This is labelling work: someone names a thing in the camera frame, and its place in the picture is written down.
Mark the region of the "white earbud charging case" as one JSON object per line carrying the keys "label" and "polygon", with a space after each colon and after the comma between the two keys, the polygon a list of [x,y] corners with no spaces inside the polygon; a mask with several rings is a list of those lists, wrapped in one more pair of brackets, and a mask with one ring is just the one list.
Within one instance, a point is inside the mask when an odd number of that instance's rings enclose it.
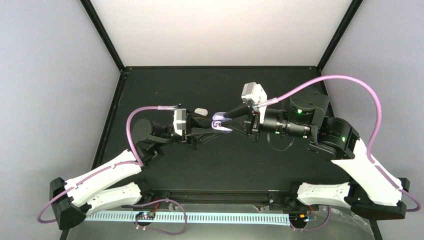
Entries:
{"label": "white earbud charging case", "polygon": [[201,116],[207,117],[208,114],[209,114],[209,111],[207,109],[205,109],[205,108],[196,108],[194,110],[194,113],[196,113],[198,115],[201,115]]}

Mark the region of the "purple charging case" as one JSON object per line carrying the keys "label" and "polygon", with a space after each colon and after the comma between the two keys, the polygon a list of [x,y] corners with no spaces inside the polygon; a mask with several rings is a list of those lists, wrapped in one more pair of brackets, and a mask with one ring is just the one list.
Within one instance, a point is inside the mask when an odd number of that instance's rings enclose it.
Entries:
{"label": "purple charging case", "polygon": [[233,131],[231,128],[223,126],[223,123],[231,120],[231,118],[225,117],[225,114],[226,114],[225,112],[221,111],[221,112],[216,112],[212,116],[211,128],[213,130],[218,130],[218,131],[222,131],[226,133],[230,133]]}

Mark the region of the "purple earbud one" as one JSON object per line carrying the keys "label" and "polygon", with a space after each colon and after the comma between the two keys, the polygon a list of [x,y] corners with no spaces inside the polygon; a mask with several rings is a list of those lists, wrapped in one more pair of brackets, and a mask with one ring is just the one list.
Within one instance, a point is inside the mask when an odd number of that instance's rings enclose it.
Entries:
{"label": "purple earbud one", "polygon": [[213,129],[215,129],[215,130],[222,130],[222,125],[221,125],[221,121],[219,121],[219,120],[214,120],[212,123],[211,123],[211,127],[213,128]]}

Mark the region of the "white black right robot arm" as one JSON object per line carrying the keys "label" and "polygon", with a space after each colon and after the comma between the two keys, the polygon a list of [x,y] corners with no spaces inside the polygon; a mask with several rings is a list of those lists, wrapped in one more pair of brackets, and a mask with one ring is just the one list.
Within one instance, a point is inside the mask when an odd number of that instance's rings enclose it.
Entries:
{"label": "white black right robot arm", "polygon": [[401,220],[407,213],[402,195],[406,178],[390,174],[370,153],[359,133],[346,120],[327,116],[329,97],[315,88],[302,89],[284,100],[284,109],[268,108],[260,85],[246,84],[243,103],[217,112],[212,127],[237,131],[257,142],[262,133],[303,138],[308,150],[344,170],[348,182],[337,184],[292,183],[285,204],[293,210],[303,206],[342,207],[368,220]]}

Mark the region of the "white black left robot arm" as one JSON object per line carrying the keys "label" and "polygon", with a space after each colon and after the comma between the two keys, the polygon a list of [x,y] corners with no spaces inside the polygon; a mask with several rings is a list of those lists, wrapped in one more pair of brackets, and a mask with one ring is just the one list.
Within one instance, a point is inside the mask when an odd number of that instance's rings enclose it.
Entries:
{"label": "white black left robot arm", "polygon": [[[133,122],[136,114],[147,110],[171,111],[172,123],[159,125],[148,119]],[[195,146],[204,140],[229,133],[230,129],[222,126],[224,120],[222,112],[208,118],[200,108],[193,112],[177,106],[135,109],[125,124],[128,149],[80,176],[67,180],[57,177],[50,182],[47,205],[53,210],[53,222],[65,231],[103,210],[148,205],[150,191],[144,181],[132,181],[123,186],[118,186],[118,183],[141,173],[151,160],[161,154],[164,145],[178,143]]]}

